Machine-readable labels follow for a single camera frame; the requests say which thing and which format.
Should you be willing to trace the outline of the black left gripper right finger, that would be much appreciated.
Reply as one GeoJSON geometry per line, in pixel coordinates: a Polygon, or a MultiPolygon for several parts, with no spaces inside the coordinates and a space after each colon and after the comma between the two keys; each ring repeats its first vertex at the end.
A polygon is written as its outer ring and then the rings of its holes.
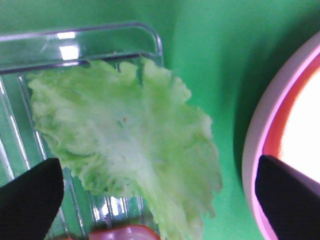
{"type": "Polygon", "coordinates": [[[320,238],[320,184],[272,155],[261,155],[255,195],[279,240],[320,238]]]}

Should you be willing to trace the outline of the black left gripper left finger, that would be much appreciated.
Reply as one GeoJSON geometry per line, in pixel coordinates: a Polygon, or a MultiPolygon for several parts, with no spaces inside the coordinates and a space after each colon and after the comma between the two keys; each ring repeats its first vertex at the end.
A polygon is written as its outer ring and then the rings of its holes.
{"type": "Polygon", "coordinates": [[[43,240],[64,197],[59,159],[49,158],[0,188],[0,238],[43,240]]]}

